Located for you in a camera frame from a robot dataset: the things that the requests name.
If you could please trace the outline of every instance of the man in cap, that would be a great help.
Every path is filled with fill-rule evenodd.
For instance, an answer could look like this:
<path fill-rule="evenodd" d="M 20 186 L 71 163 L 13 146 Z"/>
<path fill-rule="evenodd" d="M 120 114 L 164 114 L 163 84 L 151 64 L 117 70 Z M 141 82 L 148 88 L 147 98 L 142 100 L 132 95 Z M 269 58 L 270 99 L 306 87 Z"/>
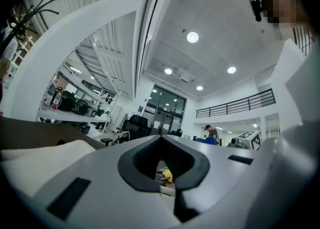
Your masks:
<path fill-rule="evenodd" d="M 217 130 L 214 127 L 211 127 L 210 125 L 206 125 L 204 128 L 205 131 L 209 131 L 209 136 L 208 137 L 214 137 L 215 141 L 217 141 Z"/>

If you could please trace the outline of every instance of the white ceiling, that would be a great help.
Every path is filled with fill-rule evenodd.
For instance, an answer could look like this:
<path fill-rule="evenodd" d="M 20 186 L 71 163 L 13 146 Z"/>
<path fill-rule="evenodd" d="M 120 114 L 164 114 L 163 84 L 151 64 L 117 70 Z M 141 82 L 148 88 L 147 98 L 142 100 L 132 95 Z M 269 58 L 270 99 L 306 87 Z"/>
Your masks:
<path fill-rule="evenodd" d="M 187 41 L 189 32 L 198 33 L 196 43 Z M 198 98 L 276 64 L 283 46 L 265 19 L 255 21 L 249 0 L 171 0 L 153 41 L 144 70 Z M 231 66 L 237 69 L 232 75 Z M 173 73 L 166 75 L 165 68 Z M 183 72 L 189 83 L 180 80 Z"/>
<path fill-rule="evenodd" d="M 100 0 L 55 0 L 45 8 L 57 11 L 59 12 L 59 15 L 43 12 L 41 14 L 43 21 L 38 23 L 35 21 L 35 24 L 38 29 L 41 29 L 40 25 L 43 23 L 47 28 L 50 28 L 66 15 L 96 1 Z M 40 0 L 29 0 L 29 2 L 37 5 Z M 96 41 L 98 47 L 97 54 L 94 52 L 88 36 L 74 53 L 66 59 L 66 62 L 82 72 L 82 74 L 79 74 L 80 78 L 86 79 L 86 81 L 91 82 L 96 86 L 103 87 L 113 93 L 118 90 L 122 92 L 122 95 L 132 97 L 132 49 L 135 17 L 135 12 L 127 14 L 97 30 L 95 32 L 98 37 L 98 40 Z M 102 58 L 105 65 L 104 69 L 110 74 L 115 88 L 104 73 L 103 66 L 97 55 Z"/>

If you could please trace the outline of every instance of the glass door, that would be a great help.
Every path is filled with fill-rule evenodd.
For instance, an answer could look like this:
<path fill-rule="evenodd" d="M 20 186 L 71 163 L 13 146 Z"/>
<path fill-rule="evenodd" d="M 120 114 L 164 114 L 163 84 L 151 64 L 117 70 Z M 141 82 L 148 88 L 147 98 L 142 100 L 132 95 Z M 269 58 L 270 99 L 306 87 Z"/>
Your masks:
<path fill-rule="evenodd" d="M 156 111 L 150 135 L 168 134 L 173 120 L 172 114 L 160 110 Z"/>
<path fill-rule="evenodd" d="M 163 112 L 160 134 L 169 134 L 169 128 L 173 120 L 174 116 L 172 114 Z"/>

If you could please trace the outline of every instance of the shelf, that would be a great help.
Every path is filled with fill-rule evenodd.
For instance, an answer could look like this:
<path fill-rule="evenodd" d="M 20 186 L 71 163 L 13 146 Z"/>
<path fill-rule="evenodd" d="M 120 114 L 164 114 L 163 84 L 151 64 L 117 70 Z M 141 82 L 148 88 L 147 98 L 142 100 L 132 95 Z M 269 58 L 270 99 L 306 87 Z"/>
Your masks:
<path fill-rule="evenodd" d="M 108 103 L 104 101 L 101 98 L 101 96 L 94 93 L 93 91 L 88 89 L 85 85 L 83 85 L 81 83 L 81 80 L 78 77 L 76 77 L 73 73 L 69 72 L 64 66 L 61 66 L 60 72 L 71 82 L 71 84 L 73 84 L 75 87 L 85 92 L 89 97 L 101 102 L 102 104 L 108 105 Z"/>
<path fill-rule="evenodd" d="M 88 117 L 85 115 L 78 115 L 71 111 L 61 111 L 61 110 L 39 110 L 37 113 L 38 117 L 58 120 L 58 121 L 68 121 L 68 122 L 84 122 L 84 123 L 100 123 L 105 122 L 105 119 L 101 119 L 99 116 Z"/>

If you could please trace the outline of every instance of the black metal railing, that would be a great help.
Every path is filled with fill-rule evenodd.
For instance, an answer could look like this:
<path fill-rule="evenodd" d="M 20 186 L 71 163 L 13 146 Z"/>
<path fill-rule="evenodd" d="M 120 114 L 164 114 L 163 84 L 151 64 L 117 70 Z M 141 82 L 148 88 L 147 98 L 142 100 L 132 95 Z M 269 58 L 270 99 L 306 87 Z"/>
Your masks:
<path fill-rule="evenodd" d="M 298 26 L 293 28 L 293 36 L 295 44 L 307 56 L 314 43 L 311 32 L 303 26 Z"/>
<path fill-rule="evenodd" d="M 275 103 L 276 99 L 272 88 L 270 88 L 258 94 L 241 98 L 236 101 L 196 110 L 196 118 L 229 115 L 259 107 L 265 107 Z"/>

